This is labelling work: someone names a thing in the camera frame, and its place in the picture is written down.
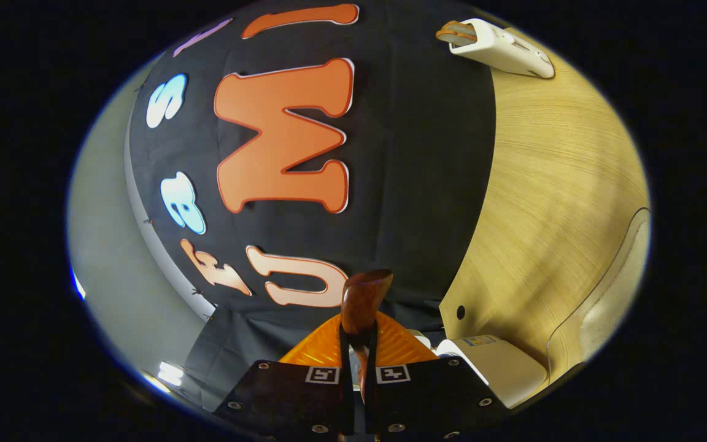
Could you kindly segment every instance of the wooden surface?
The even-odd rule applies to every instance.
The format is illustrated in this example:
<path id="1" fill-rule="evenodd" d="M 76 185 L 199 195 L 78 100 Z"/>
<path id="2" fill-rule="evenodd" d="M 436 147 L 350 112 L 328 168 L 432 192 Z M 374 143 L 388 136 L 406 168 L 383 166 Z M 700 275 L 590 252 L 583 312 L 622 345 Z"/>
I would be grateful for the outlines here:
<path id="1" fill-rule="evenodd" d="M 555 77 L 492 70 L 493 167 L 441 314 L 448 338 L 491 333 L 533 356 L 549 373 L 543 389 L 586 357 L 580 327 L 554 332 L 584 316 L 578 308 L 650 203 L 636 147 L 606 99 L 552 50 L 509 31 L 542 48 Z"/>

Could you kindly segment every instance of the orange foam letter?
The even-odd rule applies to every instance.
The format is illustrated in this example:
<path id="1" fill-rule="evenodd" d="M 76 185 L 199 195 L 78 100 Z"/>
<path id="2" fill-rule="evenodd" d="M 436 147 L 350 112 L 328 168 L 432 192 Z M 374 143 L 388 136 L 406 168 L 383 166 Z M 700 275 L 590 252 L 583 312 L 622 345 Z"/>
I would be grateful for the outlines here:
<path id="1" fill-rule="evenodd" d="M 258 132 L 218 165 L 225 207 L 239 213 L 248 201 L 315 201 L 328 212 L 348 205 L 348 168 L 328 160 L 320 171 L 287 170 L 345 143 L 346 135 L 288 109 L 320 109 L 341 117 L 351 106 L 354 64 L 334 58 L 323 66 L 252 76 L 225 76 L 214 93 L 214 113 Z"/>
<path id="2" fill-rule="evenodd" d="M 337 266 L 310 258 L 266 255 L 255 246 L 247 246 L 245 250 L 253 269 L 263 276 L 269 276 L 272 272 L 306 274 L 326 283 L 326 289 L 320 292 L 307 292 L 283 289 L 274 282 L 267 281 L 266 291 L 277 304 L 298 304 L 309 307 L 337 307 L 342 304 L 342 286 L 348 277 Z"/>
<path id="3" fill-rule="evenodd" d="M 193 261 L 196 268 L 202 275 L 204 275 L 205 280 L 207 280 L 211 285 L 219 284 L 226 285 L 228 287 L 237 289 L 241 293 L 244 293 L 248 297 L 252 296 L 250 289 L 244 284 L 239 274 L 236 273 L 235 269 L 228 264 L 223 264 L 222 269 L 216 268 L 217 260 L 207 252 L 195 252 L 195 247 L 190 241 L 182 239 L 180 241 L 182 244 L 182 249 L 185 250 L 187 257 Z"/>
<path id="4" fill-rule="evenodd" d="M 281 12 L 281 14 L 266 14 L 253 20 L 242 33 L 242 39 L 260 33 L 269 28 L 306 23 L 309 21 L 330 21 L 335 25 L 351 25 L 359 19 L 359 6 L 343 3 L 337 6 L 322 8 L 297 9 L 296 11 Z"/>

